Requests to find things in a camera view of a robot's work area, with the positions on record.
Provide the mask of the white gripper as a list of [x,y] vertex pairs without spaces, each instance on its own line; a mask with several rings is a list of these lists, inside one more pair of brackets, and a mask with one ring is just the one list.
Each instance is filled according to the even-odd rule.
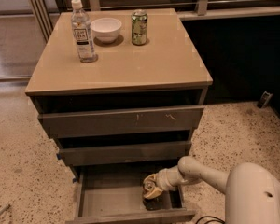
[[161,196],[164,191],[176,191],[180,180],[181,175],[176,166],[161,169],[157,174],[151,174],[144,179],[143,186],[145,188],[143,197],[152,200]]

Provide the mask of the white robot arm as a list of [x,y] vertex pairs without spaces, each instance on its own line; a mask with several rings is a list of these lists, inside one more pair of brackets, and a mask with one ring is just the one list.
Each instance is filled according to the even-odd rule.
[[225,195],[226,224],[280,224],[280,182],[265,168],[244,162],[225,173],[185,156],[143,181],[143,197],[202,180]]

